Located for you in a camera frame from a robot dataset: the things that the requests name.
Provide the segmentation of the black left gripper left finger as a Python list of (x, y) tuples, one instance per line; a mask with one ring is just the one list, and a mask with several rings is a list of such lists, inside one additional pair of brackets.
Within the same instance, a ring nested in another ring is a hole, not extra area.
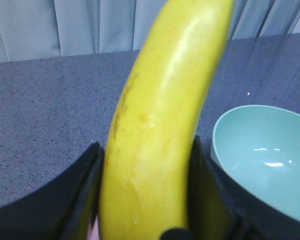
[(92, 143), (55, 179), (0, 207), (0, 240), (88, 240), (98, 214), (103, 148)]

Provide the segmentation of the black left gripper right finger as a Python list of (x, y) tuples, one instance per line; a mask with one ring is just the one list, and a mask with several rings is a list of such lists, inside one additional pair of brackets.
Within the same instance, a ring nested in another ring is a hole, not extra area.
[(197, 240), (300, 240), (300, 221), (262, 202), (193, 142), (188, 175), (189, 228)]

